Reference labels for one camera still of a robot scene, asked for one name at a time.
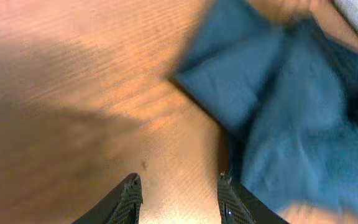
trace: blue garment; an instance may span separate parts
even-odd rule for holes
[[[313,20],[218,0],[176,79],[227,131],[233,178],[274,211],[358,214],[358,55]]]

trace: folded blue fabric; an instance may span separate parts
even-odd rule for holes
[[[358,214],[358,55],[317,24],[218,0],[176,79],[226,129],[232,176],[274,211]]]

